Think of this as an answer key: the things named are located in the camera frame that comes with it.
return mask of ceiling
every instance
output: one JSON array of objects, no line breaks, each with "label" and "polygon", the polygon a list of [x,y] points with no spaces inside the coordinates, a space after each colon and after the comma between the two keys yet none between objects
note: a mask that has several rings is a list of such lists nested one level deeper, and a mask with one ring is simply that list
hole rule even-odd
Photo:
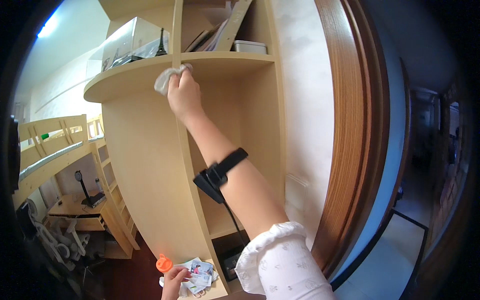
[{"label": "ceiling", "polygon": [[410,83],[441,93],[457,70],[453,49],[418,0],[367,0],[405,62]]},{"label": "ceiling", "polygon": [[58,25],[49,36],[37,38],[27,57],[16,102],[28,101],[34,85],[106,38],[110,20],[98,0],[65,0],[54,16]]}]

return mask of person's arm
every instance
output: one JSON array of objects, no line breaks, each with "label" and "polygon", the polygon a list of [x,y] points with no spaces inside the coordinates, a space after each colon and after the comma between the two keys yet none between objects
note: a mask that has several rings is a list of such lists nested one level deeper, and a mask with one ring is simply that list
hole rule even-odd
[{"label": "person's arm", "polygon": [[[168,102],[197,143],[207,166],[221,162],[238,148],[205,115],[200,87],[189,71],[184,71],[181,78],[177,75],[170,78]],[[249,160],[237,164],[227,177],[228,182],[220,189],[250,239],[268,231],[273,224],[288,221],[272,188]]]}]

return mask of bookshelf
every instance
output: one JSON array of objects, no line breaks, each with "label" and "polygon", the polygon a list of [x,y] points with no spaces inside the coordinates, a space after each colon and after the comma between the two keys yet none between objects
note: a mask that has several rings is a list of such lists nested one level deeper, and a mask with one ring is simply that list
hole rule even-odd
[{"label": "bookshelf", "polygon": [[[164,69],[191,63],[206,114],[235,145],[247,150],[249,160],[283,205],[285,112],[270,0],[253,0],[237,35],[237,39],[265,43],[268,55],[182,52],[202,26],[212,26],[205,23],[202,9],[224,7],[225,1],[141,0],[136,8],[130,1],[119,1],[125,6],[115,8],[103,2],[111,1],[100,1],[113,18],[108,34],[135,16],[155,20],[170,32],[168,55],[107,70],[84,90],[87,101],[102,103],[111,166],[116,181],[125,187],[123,201],[155,256],[163,253],[175,263],[199,256],[220,270],[212,240],[234,233],[235,227],[224,206],[192,182],[205,163],[167,99],[154,91],[153,83]],[[239,282],[227,283],[219,273],[215,287],[202,298],[215,299],[241,290]]]}]

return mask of eiffel tower figurine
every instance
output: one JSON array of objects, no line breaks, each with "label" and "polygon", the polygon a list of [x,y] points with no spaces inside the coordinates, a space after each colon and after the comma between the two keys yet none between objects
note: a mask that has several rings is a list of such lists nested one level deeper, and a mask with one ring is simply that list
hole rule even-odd
[{"label": "eiffel tower figurine", "polygon": [[158,45],[158,51],[156,52],[155,56],[165,55],[167,52],[163,48],[163,27],[160,33],[160,45]]}]

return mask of mattress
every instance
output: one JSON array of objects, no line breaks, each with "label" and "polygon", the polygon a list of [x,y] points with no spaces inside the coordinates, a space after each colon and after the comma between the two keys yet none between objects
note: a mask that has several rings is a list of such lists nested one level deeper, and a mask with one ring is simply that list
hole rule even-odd
[{"label": "mattress", "polygon": [[[104,137],[103,134],[99,134],[97,135],[96,137],[93,137],[91,139],[88,139],[88,142],[91,143],[91,142],[94,142],[96,140],[99,140],[99,139],[102,139]],[[26,167],[25,169],[23,169],[21,172],[20,172],[20,175],[18,176],[18,182],[21,182],[23,179],[25,179],[25,177],[27,177],[28,175],[32,174],[35,170],[41,168],[42,166],[44,166],[45,164],[49,163],[50,161],[54,160],[55,158],[65,154],[65,153],[68,153],[70,151],[72,151],[73,149],[76,149],[78,147],[81,147],[84,143],[83,142],[78,142],[76,144],[73,144],[73,145],[70,145],[66,148],[63,148],[55,153],[52,153],[50,154],[49,156],[46,156],[44,158],[42,158],[41,160],[37,161],[36,163]]]}]

